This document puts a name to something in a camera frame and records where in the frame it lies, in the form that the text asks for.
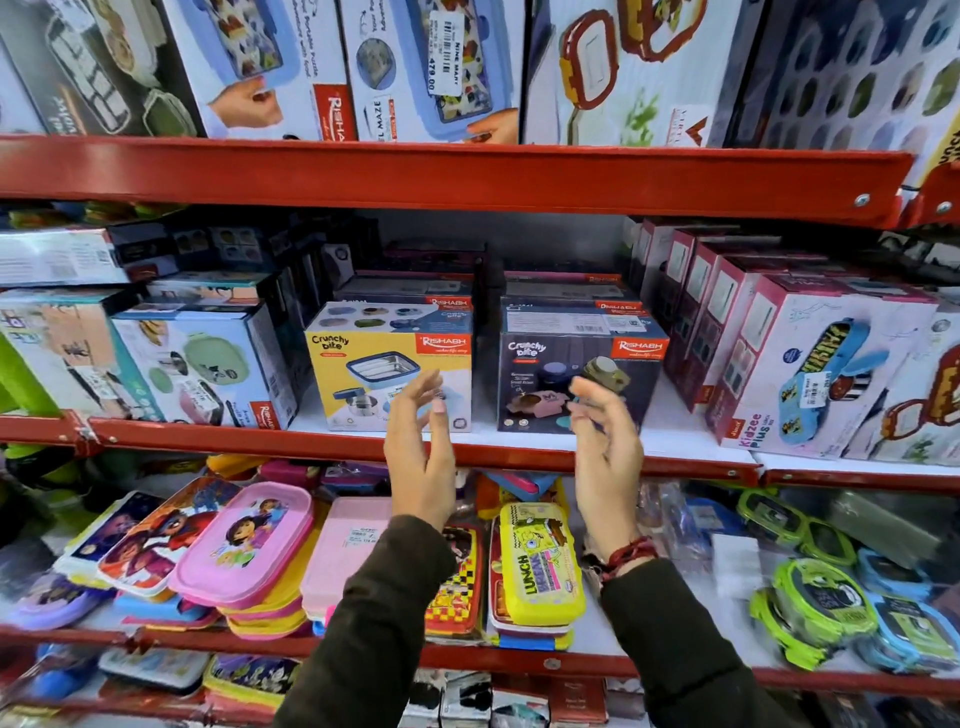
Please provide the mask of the group of black cartons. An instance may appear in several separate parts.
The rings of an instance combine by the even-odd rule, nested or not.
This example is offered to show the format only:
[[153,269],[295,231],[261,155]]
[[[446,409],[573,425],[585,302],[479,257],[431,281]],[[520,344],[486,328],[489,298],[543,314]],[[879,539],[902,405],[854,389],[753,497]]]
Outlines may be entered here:
[[343,220],[337,212],[282,208],[175,216],[164,232],[176,271],[146,279],[143,293],[147,300],[263,303],[282,353],[296,358],[323,300],[321,246]]

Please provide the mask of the person's left hand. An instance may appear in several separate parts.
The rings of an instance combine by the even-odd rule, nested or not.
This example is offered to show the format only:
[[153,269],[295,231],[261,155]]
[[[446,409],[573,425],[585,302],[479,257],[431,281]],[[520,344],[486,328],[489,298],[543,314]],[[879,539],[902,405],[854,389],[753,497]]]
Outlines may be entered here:
[[442,532],[456,501],[454,480],[429,478],[430,403],[441,398],[439,370],[424,370],[390,405],[383,445],[389,470],[393,516],[416,517]]

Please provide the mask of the yellow cartoon lunch box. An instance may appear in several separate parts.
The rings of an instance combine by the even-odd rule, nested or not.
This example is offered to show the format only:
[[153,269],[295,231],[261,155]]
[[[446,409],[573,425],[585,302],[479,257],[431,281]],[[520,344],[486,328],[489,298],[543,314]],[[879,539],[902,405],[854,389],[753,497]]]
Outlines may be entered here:
[[555,502],[512,502],[498,516],[503,607],[521,628],[569,627],[586,611],[573,535]]

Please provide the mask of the clear plastic bag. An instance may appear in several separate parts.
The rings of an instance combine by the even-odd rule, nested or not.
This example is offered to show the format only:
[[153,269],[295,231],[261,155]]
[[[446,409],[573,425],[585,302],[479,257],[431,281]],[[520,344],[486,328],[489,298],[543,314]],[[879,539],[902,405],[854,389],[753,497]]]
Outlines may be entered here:
[[721,489],[687,480],[644,478],[636,516],[641,534],[657,555],[671,560],[686,576],[714,570],[714,535],[746,536],[744,519],[726,504]]

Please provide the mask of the person's left forearm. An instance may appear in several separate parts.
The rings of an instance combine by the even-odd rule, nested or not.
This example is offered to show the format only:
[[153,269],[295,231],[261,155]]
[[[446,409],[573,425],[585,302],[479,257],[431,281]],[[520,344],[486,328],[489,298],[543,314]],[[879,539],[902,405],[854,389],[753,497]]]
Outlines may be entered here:
[[399,728],[426,640],[426,610],[457,563],[427,511],[392,516],[350,577],[271,728]]

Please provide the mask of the pink cartoon lunch box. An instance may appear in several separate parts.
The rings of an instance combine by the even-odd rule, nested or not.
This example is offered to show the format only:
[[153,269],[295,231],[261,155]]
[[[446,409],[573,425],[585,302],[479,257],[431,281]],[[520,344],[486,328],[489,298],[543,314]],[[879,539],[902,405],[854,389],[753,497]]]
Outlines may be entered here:
[[256,606],[280,579],[313,522],[310,491],[272,481],[246,486],[179,558],[169,588],[201,606]]

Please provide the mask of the blue pencil case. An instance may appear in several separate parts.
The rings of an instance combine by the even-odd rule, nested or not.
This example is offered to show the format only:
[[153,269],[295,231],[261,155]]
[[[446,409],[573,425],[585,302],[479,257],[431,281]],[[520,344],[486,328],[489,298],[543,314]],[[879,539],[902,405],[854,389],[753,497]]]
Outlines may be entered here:
[[524,503],[540,500],[560,478],[557,473],[539,470],[481,469],[480,474]]

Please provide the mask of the white black carton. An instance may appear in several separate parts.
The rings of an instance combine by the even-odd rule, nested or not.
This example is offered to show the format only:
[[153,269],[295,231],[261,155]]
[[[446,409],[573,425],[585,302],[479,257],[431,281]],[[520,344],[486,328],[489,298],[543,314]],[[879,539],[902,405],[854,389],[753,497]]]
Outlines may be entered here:
[[447,670],[444,678],[440,728],[489,728],[494,696],[492,674]]

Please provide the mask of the white flat carton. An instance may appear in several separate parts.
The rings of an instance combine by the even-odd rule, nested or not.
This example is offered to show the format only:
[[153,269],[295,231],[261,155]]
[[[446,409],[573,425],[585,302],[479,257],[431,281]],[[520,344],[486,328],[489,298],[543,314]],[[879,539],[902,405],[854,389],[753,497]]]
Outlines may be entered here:
[[0,289],[128,285],[180,269],[158,222],[0,230]]

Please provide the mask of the stack of dark cartons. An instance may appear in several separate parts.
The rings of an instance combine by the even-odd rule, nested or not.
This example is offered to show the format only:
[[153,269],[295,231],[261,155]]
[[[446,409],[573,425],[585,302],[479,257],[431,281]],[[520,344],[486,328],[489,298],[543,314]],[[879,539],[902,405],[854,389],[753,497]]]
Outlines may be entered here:
[[608,313],[646,314],[638,294],[621,273],[591,264],[532,266],[505,262],[504,306],[589,308]]
[[333,300],[473,310],[487,251],[484,242],[410,238],[359,261],[351,246],[326,243],[320,258]]

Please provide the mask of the purple printed lunch box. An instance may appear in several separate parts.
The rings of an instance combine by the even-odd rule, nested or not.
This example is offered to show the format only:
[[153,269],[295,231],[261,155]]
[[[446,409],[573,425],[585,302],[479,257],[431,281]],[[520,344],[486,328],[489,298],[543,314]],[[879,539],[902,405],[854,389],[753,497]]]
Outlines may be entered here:
[[346,460],[328,464],[318,476],[318,486],[332,498],[391,494],[388,467],[379,462]]

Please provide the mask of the white dark lunch box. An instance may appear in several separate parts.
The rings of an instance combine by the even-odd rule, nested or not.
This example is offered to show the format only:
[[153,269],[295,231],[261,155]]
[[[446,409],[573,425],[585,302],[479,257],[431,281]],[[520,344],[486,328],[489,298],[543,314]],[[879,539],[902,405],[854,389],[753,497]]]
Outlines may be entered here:
[[151,648],[129,653],[113,647],[101,653],[99,671],[121,683],[185,698],[202,686],[210,652]]

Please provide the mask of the grey plastic container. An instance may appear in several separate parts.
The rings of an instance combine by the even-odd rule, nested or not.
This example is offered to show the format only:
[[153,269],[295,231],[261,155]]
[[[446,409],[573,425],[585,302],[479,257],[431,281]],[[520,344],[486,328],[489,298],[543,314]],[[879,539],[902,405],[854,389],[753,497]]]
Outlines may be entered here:
[[960,527],[960,499],[914,492],[838,491],[826,521],[904,568],[941,555]]

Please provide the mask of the red yellow checkered lunch box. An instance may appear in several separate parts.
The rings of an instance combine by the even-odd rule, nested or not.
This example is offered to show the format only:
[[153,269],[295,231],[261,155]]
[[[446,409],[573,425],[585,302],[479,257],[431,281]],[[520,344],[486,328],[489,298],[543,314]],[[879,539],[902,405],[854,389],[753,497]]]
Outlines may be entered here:
[[482,532],[473,525],[455,524],[443,529],[457,566],[439,587],[424,618],[428,641],[469,641],[480,638],[486,599],[487,564]]

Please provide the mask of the white carton red lunch box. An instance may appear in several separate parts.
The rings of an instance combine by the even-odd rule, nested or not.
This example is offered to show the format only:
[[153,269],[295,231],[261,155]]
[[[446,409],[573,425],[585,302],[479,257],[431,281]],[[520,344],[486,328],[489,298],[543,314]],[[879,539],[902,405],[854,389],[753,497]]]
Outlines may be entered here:
[[521,141],[720,148],[768,0],[532,0]]
[[960,286],[938,308],[843,452],[855,460],[960,467]]

